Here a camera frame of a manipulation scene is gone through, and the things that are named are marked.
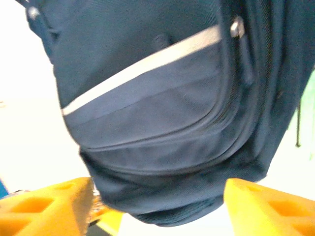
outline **white reflective strip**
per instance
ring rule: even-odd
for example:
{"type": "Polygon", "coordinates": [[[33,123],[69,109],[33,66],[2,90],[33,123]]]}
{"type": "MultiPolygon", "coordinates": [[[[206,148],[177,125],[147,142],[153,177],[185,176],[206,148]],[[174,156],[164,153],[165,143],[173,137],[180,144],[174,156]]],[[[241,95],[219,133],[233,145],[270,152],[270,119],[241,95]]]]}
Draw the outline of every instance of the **white reflective strip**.
{"type": "Polygon", "coordinates": [[[215,44],[220,40],[221,35],[218,25],[194,34],[193,36],[175,43],[161,51],[158,51],[118,72],[104,82],[78,96],[68,106],[62,109],[62,113],[64,116],[66,116],[78,108],[84,106],[88,102],[145,72],[184,58],[189,54],[195,53],[203,48],[215,44]]]}

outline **zipper pull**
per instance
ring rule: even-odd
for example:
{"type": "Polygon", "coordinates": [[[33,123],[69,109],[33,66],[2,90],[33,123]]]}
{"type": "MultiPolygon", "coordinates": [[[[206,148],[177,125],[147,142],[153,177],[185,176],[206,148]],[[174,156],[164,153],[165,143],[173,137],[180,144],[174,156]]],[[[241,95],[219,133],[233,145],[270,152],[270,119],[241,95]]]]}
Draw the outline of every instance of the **zipper pull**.
{"type": "Polygon", "coordinates": [[[249,87],[253,84],[254,75],[251,62],[250,44],[248,37],[245,34],[244,21],[242,17],[237,16],[235,18],[233,24],[231,25],[230,31],[233,38],[239,37],[241,58],[244,67],[244,76],[242,76],[242,78],[244,84],[249,87]]]}

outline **metal zipper pull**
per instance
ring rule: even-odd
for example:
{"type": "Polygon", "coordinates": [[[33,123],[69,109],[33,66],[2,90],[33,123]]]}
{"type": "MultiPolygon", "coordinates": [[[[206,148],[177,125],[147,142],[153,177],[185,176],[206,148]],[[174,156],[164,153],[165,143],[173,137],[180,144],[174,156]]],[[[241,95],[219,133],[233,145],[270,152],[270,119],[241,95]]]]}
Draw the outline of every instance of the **metal zipper pull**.
{"type": "Polygon", "coordinates": [[[254,75],[250,54],[250,44],[247,35],[245,34],[244,21],[242,17],[237,16],[231,25],[231,36],[233,38],[239,37],[240,41],[240,51],[241,59],[244,67],[244,75],[242,76],[243,82],[246,86],[251,86],[253,84],[254,75]]]}

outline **navy blue backpack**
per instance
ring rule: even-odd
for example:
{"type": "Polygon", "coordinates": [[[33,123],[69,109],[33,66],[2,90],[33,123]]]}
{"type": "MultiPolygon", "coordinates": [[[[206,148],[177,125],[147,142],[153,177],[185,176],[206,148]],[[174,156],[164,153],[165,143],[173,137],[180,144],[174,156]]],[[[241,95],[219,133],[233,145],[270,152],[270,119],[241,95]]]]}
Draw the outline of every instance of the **navy blue backpack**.
{"type": "Polygon", "coordinates": [[[258,181],[315,62],[311,0],[19,0],[105,204],[159,226],[258,181]]]}

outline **reflective stripe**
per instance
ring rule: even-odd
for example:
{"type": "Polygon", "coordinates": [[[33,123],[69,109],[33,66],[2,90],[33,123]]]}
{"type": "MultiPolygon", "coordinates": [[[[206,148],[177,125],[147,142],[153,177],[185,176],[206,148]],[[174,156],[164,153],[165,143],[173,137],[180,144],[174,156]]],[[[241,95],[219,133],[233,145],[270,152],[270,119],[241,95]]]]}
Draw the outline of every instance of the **reflective stripe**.
{"type": "Polygon", "coordinates": [[[221,35],[218,25],[194,34],[193,36],[188,37],[178,43],[175,43],[161,51],[158,51],[118,72],[117,74],[88,90],[84,94],[78,96],[68,106],[62,109],[62,113],[64,116],[66,116],[84,106],[85,104],[89,103],[90,101],[136,78],[137,76],[145,72],[184,58],[189,54],[204,49],[212,44],[219,42],[220,40],[221,35]]]}

